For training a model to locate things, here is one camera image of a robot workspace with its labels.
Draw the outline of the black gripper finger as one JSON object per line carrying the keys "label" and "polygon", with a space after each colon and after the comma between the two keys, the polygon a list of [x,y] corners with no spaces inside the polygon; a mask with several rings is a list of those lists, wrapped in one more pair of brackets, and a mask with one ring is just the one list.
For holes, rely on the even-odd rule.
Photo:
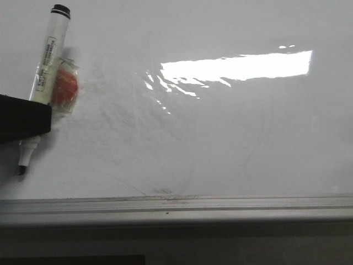
{"label": "black gripper finger", "polygon": [[51,120],[51,106],[1,95],[1,144],[49,133]]}

